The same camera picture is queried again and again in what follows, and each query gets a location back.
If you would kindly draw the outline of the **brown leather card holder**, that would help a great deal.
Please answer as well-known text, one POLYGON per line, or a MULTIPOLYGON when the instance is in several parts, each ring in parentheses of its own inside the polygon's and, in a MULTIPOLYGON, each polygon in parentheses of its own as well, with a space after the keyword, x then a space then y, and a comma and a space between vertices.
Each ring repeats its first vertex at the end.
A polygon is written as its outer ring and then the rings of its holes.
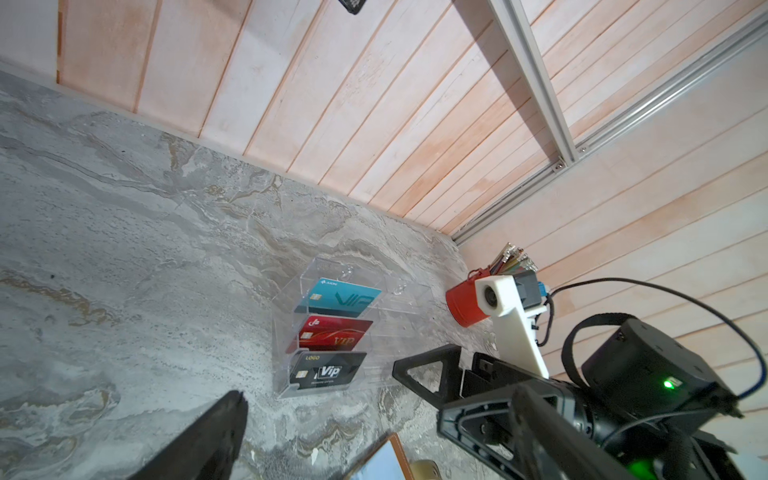
POLYGON ((397 433, 390 433, 343 476, 366 480, 440 480, 442 474, 433 460, 409 461, 397 433))

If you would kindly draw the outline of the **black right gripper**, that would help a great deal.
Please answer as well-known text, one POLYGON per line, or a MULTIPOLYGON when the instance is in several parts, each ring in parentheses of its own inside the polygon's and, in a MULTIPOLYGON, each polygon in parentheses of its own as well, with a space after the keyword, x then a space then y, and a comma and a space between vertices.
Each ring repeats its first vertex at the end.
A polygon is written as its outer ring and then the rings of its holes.
POLYGON ((396 360, 392 377, 438 409, 437 431, 506 479, 736 479, 704 425, 740 398, 698 354, 634 317, 591 317, 613 335, 567 381, 447 344, 396 360))

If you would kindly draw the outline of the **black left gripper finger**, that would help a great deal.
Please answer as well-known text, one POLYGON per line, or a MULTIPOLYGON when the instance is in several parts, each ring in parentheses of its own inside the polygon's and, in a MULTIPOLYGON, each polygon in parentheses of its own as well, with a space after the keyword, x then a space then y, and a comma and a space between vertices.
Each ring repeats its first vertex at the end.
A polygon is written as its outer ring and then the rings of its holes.
POLYGON ((130 479, 230 479, 248 407, 242 391, 227 392, 130 479))

